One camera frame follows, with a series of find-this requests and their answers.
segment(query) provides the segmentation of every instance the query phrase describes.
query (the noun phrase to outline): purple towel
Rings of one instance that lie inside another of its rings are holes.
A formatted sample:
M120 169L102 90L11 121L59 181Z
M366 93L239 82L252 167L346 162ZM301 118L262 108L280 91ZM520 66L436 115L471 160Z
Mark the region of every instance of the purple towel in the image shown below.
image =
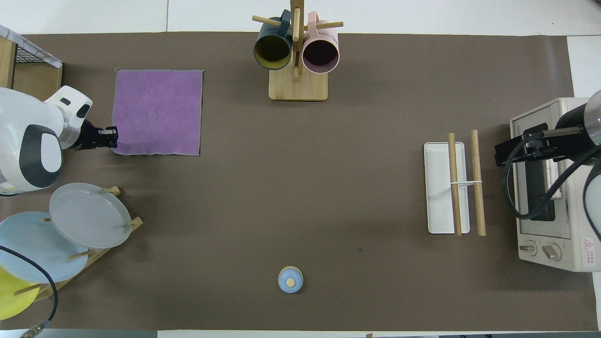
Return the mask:
M112 123L120 155L200 154L203 70L119 70Z

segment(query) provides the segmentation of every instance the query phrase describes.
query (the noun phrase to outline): white plate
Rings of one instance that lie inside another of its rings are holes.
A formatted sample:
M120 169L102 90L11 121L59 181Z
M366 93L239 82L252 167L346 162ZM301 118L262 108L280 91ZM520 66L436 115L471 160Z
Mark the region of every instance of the white plate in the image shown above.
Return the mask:
M50 218L65 238L92 249L123 243L132 227L131 217L118 198L87 183L69 183L50 198Z
M63 238L43 218L46 212L28 211L12 215L0 223L0 245L17 251L46 270L54 281L74 277L81 271L88 257L70 260L69 256L86 251ZM26 261L0 251L0 264L11 275L34 283L47 284L46 277Z
M457 180L465 182L465 146L455 142L457 153ZM430 233L455 233L453 224L453 201L451 199L451 174L448 142L424 144L426 167L426 202L428 231ZM461 233L469 232L468 187L459 186Z

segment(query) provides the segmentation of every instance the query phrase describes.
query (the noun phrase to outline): brown tablecloth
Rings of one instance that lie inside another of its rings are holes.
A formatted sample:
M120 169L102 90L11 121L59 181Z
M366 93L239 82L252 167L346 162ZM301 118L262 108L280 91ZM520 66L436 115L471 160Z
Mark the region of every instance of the brown tablecloth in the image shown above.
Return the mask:
M565 37L341 34L321 103L269 100L254 33L29 38L63 60L63 84L92 98L101 127L115 68L206 71L200 157L66 151L53 187L0 201L5 218L47 210L65 183L118 185L145 221L60 291L53 327L597 329L590 274L518 259L492 156L511 117L573 95ZM471 129L488 236L431 235L423 144L468 143ZM287 265L304 273L298 294L278 289Z

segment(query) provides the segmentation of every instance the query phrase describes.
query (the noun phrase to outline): mug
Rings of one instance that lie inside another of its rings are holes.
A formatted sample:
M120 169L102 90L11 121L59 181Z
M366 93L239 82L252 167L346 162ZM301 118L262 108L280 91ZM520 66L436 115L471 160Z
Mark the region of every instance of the mug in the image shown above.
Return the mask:
M316 11L309 13L305 42L302 46L302 63L313 73L325 74L338 65L340 50L338 48L338 31L336 28L317 29L320 23Z
M255 60L269 70L282 69L290 62L292 56L290 17L290 11L284 10L281 17L271 18L281 22L279 27L264 23L259 31L254 48Z

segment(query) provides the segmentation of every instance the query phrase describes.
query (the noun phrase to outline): warning label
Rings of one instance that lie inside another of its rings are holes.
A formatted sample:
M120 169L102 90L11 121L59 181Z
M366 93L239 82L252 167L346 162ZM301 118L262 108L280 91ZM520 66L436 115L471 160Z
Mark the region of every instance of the warning label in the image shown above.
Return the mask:
M595 261L595 247L593 246L592 238L582 239L582 253L584 254L584 265L585 266L596 266Z

